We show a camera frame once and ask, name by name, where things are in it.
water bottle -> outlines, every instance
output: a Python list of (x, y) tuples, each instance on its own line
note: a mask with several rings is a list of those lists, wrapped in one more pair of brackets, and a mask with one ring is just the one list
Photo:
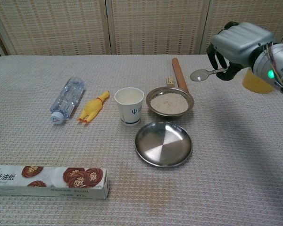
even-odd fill
[(51, 121), (61, 124), (63, 120), (69, 119), (71, 112), (78, 104), (84, 90), (84, 82), (80, 78), (70, 78), (62, 89), (56, 101), (50, 108)]

stainless steel bowl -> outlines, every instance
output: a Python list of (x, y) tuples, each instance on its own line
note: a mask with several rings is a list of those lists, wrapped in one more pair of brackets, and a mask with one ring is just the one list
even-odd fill
[[(162, 112), (155, 110), (151, 106), (151, 100), (154, 99), (155, 97), (159, 96), (159, 95), (163, 95), (163, 94), (166, 94), (166, 93), (177, 93), (177, 94), (182, 95), (186, 99), (186, 101), (188, 102), (188, 109), (184, 112), (179, 113), (179, 114), (165, 114), (165, 113), (162, 113)], [(189, 93), (185, 92), (184, 90), (182, 90), (180, 88), (169, 88), (169, 87), (159, 87), (159, 88), (152, 90), (147, 95), (146, 103), (147, 103), (148, 107), (152, 111), (154, 111), (155, 113), (162, 115), (162, 116), (169, 116), (169, 117), (182, 116), (182, 115), (188, 113), (194, 107), (194, 99)]]
[(151, 122), (135, 137), (135, 150), (147, 163), (158, 167), (178, 166), (192, 153), (192, 139), (180, 126), (170, 122)]

wooden rolling pin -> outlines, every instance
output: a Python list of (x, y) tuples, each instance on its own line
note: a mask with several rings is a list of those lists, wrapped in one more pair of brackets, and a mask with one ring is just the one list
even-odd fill
[(185, 82), (183, 72), (181, 70), (181, 67), (179, 65), (177, 58), (172, 59), (172, 66), (173, 66), (173, 70), (174, 70), (174, 74), (175, 74), (175, 77), (176, 77), (176, 80), (177, 80), (178, 87), (183, 89), (186, 92), (189, 92), (189, 89), (187, 87), (187, 83)]

rice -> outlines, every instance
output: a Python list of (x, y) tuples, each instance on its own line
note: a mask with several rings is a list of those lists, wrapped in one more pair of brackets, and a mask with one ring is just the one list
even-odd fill
[(150, 104), (156, 111), (164, 114), (179, 114), (188, 110), (188, 102), (177, 93), (159, 95)]

yellow rubber chicken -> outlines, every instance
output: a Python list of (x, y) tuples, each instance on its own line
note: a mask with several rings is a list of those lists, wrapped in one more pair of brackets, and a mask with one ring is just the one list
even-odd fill
[(80, 118), (78, 118), (78, 120), (89, 123), (92, 119), (94, 119), (94, 117), (102, 109), (103, 102), (109, 97), (109, 95), (110, 95), (109, 91), (105, 91), (99, 97), (88, 101), (88, 103), (85, 105), (83, 112), (82, 112)]

